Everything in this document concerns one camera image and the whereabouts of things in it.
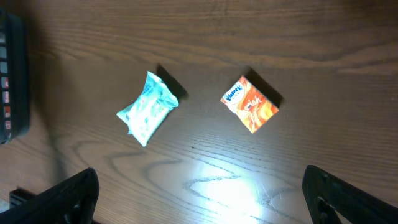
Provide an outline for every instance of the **wooden table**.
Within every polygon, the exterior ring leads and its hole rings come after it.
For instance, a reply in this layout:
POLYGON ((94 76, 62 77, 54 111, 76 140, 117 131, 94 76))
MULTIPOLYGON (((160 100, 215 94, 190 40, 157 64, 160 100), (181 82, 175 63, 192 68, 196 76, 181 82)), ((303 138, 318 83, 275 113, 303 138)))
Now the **wooden table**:
POLYGON ((94 167, 100 223, 311 223, 315 164, 398 206, 398 1, 13 0, 28 135, 0 197, 94 167), (162 66, 188 92, 143 148, 116 113, 162 66), (220 98, 249 68, 284 98, 251 134, 220 98))

